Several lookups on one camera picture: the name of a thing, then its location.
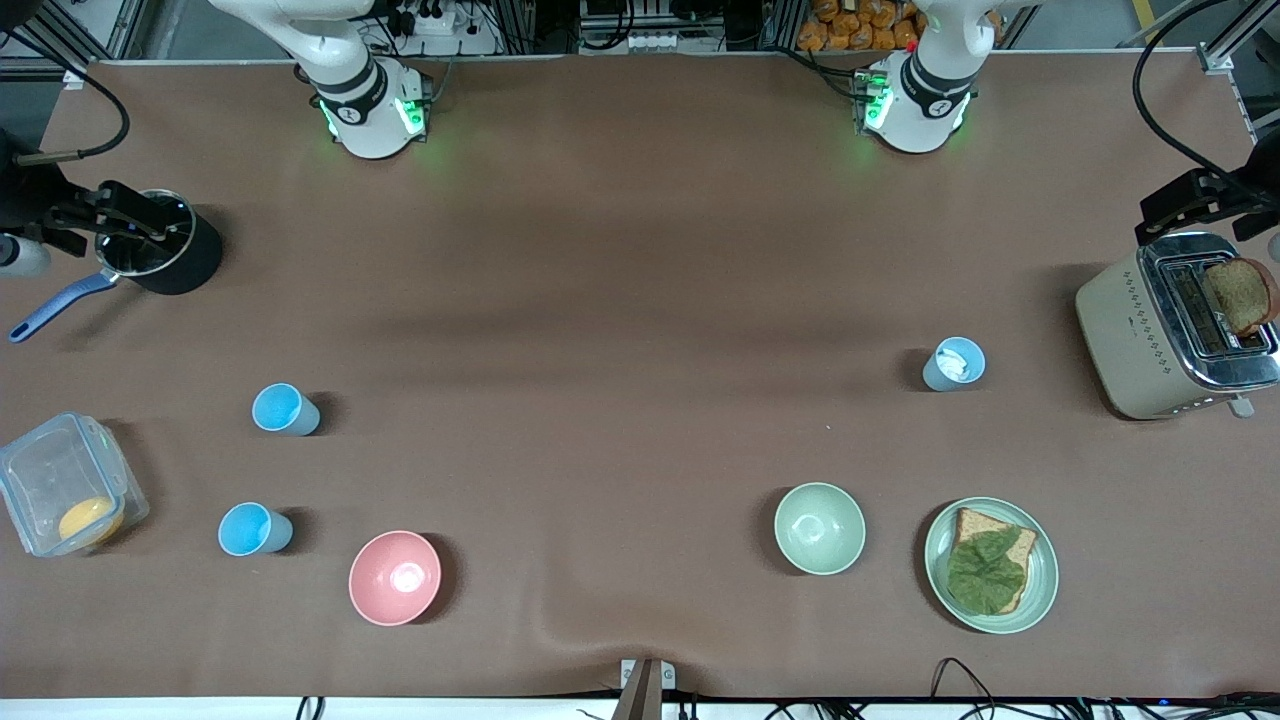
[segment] saucepan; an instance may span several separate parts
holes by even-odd
[[[90,295],[111,290],[128,278],[157,295],[182,295],[205,284],[223,261],[223,238],[182,196],[168,190],[142,195],[170,208],[177,222],[163,240],[100,234],[93,242],[102,272],[73,282],[9,332],[9,342],[36,334],[63,310]]]

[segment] clear food container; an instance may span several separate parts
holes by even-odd
[[[63,413],[0,450],[0,491],[27,552],[90,550],[150,507],[111,430]]]

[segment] toaster lever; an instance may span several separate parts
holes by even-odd
[[[1231,409],[1231,415],[1236,418],[1245,419],[1253,416],[1253,402],[1243,395],[1236,395],[1231,400],[1226,401],[1228,407]]]

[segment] spinach leaf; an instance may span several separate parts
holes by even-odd
[[[1021,528],[978,533],[955,546],[947,559],[947,591],[956,603],[978,615],[1000,612],[1027,583],[1027,573],[1006,553]]]

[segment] toast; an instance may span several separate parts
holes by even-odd
[[[1280,315],[1280,287],[1257,260],[1235,258],[1213,265],[1204,270],[1204,284],[1236,336],[1251,336]]]
[[[991,515],[983,515],[977,510],[969,510],[968,507],[961,507],[960,514],[956,518],[956,539],[955,542],[951,543],[951,547],[955,547],[956,544],[972,538],[978,533],[987,533],[991,530],[1004,530],[1011,527],[1012,523],[1005,523],[1004,520],[997,520]],[[1036,534],[1036,530],[1032,530],[1030,528],[1021,528],[1021,533],[1019,533],[1018,536],[1018,542],[1014,543],[1014,547],[1009,548],[1009,552],[1005,553],[1005,557],[1012,560],[1018,566],[1020,566],[1023,569],[1023,573],[1028,573],[1028,565],[1030,564],[1032,559],[1032,547],[1036,546],[1036,539],[1039,536]],[[1016,610],[1018,603],[1021,602],[1023,600],[1023,592],[1025,591],[1027,591],[1027,583],[1023,583],[1023,587],[1018,591],[1016,594],[1014,594],[1014,600],[1009,601],[1009,605],[1001,607],[1000,612],[997,612],[996,615],[1009,615],[1010,612]]]

